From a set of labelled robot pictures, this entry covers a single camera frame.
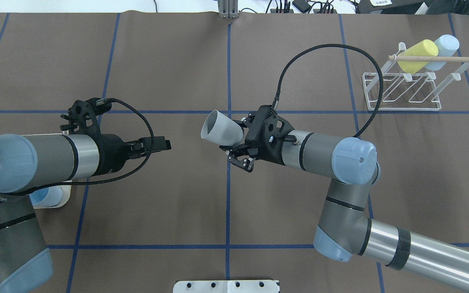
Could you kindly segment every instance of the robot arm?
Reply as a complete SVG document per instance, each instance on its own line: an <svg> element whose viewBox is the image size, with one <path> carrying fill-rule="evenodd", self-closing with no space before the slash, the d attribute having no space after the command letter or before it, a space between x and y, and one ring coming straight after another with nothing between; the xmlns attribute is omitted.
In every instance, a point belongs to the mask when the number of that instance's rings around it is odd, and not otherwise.
<svg viewBox="0 0 469 293"><path fill-rule="evenodd" d="M352 254L369 256L469 291L469 251L363 215L370 188L380 177L372 143L294 130L271 105L242 121L214 111L201 137L219 144L229 162L248 172L256 160L264 160L332 178L314 239L321 254L342 262Z"/></svg>
<svg viewBox="0 0 469 293"><path fill-rule="evenodd" d="M121 103L148 125L151 137L124 142L101 134L97 116ZM122 179L140 169L154 152L170 150L155 137L138 111L116 99L76 101L62 118L59 135L0 136L0 293L28 292L53 273L52 259L28 196L54 185L86 185ZM145 157L134 171L97 182L64 182L121 170L125 161Z"/></svg>

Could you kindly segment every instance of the light blue joint cap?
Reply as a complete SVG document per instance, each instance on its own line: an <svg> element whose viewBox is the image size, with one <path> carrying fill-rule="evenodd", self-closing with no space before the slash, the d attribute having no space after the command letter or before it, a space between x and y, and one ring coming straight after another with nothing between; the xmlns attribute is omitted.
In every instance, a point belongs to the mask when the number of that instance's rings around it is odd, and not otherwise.
<svg viewBox="0 0 469 293"><path fill-rule="evenodd" d="M54 265L50 249L34 256L0 284L0 293L28 293L50 280Z"/></svg>
<svg viewBox="0 0 469 293"><path fill-rule="evenodd" d="M332 156L337 180L347 184L366 184L376 170L376 162L376 146L355 137L342 139Z"/></svg>
<svg viewBox="0 0 469 293"><path fill-rule="evenodd" d="M352 254L337 244L323 230L317 226L316 235L314 236L314 248L335 261L348 262Z"/></svg>
<svg viewBox="0 0 469 293"><path fill-rule="evenodd" d="M25 187L37 170L37 152L28 139L19 135L0 136L0 192Z"/></svg>
<svg viewBox="0 0 469 293"><path fill-rule="evenodd" d="M439 57L450 57L453 56L459 49L459 40L452 35L442 35L439 39L434 42L439 49ZM446 62L428 62L425 68L432 71L437 71L446 64Z"/></svg>

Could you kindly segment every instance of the bolt hole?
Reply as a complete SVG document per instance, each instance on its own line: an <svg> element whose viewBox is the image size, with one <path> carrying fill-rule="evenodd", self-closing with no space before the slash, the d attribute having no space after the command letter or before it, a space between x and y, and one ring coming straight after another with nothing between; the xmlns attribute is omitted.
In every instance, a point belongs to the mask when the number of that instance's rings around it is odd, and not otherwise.
<svg viewBox="0 0 469 293"><path fill-rule="evenodd" d="M283 126L285 126L285 124L283 122L281 122L280 120L278 120L278 122L276 122L276 128L278 128L280 130L280 132L283 130Z"/></svg>

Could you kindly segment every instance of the white metal bracket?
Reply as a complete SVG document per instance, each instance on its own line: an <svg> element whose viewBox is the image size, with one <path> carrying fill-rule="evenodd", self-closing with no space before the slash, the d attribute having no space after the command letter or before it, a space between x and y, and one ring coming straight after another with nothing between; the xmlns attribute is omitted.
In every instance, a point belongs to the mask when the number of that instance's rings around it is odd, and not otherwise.
<svg viewBox="0 0 469 293"><path fill-rule="evenodd" d="M238 0L218 0L220 18L238 18Z"/></svg>
<svg viewBox="0 0 469 293"><path fill-rule="evenodd" d="M280 293L278 280L179 281L173 293Z"/></svg>

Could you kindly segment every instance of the white wire rack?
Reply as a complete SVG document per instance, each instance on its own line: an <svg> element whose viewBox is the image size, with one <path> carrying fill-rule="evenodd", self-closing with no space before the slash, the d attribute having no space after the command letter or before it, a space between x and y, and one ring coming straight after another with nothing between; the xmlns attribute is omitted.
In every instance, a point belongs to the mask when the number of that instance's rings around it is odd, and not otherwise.
<svg viewBox="0 0 469 293"><path fill-rule="evenodd" d="M388 61L381 68L383 73L383 99L379 110L383 111L439 111L441 101L439 94L452 81L461 80L461 74L469 68L469 57L431 57L431 56L399 56L406 51L406 45L401 42L398 45L398 52L388 56ZM435 85L436 74L432 71L423 73L390 73L398 61L446 61L462 62L463 64L451 72L438 85ZM379 78L377 73L363 73L363 92L365 93L367 107L372 111L377 102L377 98L371 98L377 95Z"/></svg>

